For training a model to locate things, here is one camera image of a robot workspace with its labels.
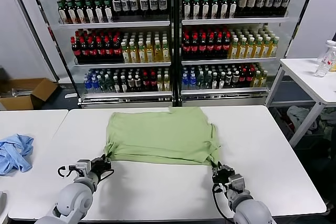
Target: black cable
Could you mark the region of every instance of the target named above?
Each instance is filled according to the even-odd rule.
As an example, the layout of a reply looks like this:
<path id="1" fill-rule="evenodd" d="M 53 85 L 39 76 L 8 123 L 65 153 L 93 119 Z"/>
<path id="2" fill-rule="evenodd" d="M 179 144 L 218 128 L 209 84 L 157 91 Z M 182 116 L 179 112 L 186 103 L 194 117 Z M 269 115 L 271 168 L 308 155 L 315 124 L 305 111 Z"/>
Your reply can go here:
<path id="1" fill-rule="evenodd" d="M 220 208 L 219 208 L 219 205 L 218 205 L 218 203 L 217 203 L 217 199 L 216 199 L 216 193 L 218 193 L 218 192 L 220 192 L 220 191 L 222 191 L 221 189 L 219 189 L 219 190 L 215 190 L 215 188 L 218 186 L 218 184 L 214 184 L 214 186 L 212 187 L 212 195 L 213 195 L 213 197 L 214 197 L 214 202 L 215 202 L 215 205 L 216 205 L 216 208 L 217 208 L 217 211 L 220 213 L 220 215 L 225 219 L 225 220 L 227 220 L 228 222 L 230 222 L 230 223 L 232 223 L 232 224 L 235 224 L 233 221 L 231 221 L 229 218 L 227 218 L 223 213 L 222 213 L 222 211 L 220 210 Z"/>

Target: red bottle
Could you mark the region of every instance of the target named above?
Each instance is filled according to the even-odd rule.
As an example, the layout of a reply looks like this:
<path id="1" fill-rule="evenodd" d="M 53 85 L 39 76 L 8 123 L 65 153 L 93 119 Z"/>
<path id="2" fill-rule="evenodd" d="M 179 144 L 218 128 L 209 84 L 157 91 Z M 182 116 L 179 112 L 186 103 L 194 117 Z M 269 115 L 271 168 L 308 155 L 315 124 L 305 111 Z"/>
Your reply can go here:
<path id="1" fill-rule="evenodd" d="M 80 47 L 74 37 L 71 37 L 71 49 L 76 57 L 80 57 Z"/>

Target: display fridge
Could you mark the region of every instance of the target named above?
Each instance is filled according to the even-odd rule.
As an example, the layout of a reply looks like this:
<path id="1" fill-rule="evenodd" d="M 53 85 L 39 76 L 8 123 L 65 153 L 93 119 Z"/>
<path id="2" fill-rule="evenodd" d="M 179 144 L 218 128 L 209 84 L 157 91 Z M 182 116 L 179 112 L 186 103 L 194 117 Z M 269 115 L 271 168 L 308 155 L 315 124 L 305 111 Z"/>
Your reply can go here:
<path id="1" fill-rule="evenodd" d="M 120 108 L 263 104 L 309 0 L 35 1 L 78 104 Z"/>

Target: cardboard box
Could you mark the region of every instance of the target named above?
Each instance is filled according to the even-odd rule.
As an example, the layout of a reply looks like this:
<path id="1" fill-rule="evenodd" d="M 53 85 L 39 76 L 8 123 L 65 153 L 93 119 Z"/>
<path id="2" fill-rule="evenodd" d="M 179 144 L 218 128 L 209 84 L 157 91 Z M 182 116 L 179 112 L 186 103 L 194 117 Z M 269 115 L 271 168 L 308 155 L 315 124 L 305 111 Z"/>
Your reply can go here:
<path id="1" fill-rule="evenodd" d="M 38 110 L 56 90 L 57 84 L 45 78 L 0 81 L 0 93 L 9 92 L 12 88 L 33 92 L 23 97 L 0 98 L 0 107 L 2 105 L 6 110 Z"/>

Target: table leg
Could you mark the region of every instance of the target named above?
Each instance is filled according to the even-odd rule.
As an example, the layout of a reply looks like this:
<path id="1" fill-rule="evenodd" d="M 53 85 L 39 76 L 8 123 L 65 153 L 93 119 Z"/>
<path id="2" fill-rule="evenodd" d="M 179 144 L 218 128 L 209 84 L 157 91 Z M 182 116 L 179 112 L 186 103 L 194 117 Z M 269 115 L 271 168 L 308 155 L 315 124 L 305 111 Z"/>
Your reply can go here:
<path id="1" fill-rule="evenodd" d="M 290 139 L 289 144 L 294 148 L 301 138 L 305 135 L 309 127 L 313 124 L 315 119 L 320 115 L 322 110 L 326 107 L 325 104 L 321 102 L 315 103 L 314 107 L 311 109 L 305 120 L 301 123 L 300 127 L 295 131 L 295 134 Z"/>
<path id="2" fill-rule="evenodd" d="M 285 71 L 282 67 L 280 67 L 278 73 L 277 73 L 277 76 L 275 77 L 275 80 L 273 82 L 273 85 L 272 85 L 272 88 L 271 90 L 269 91 L 269 94 L 266 98 L 266 102 L 265 102 L 265 106 L 269 108 L 269 106 L 271 105 L 273 99 L 274 99 L 274 96 L 279 88 L 279 85 L 282 81 L 282 78 L 285 74 Z"/>

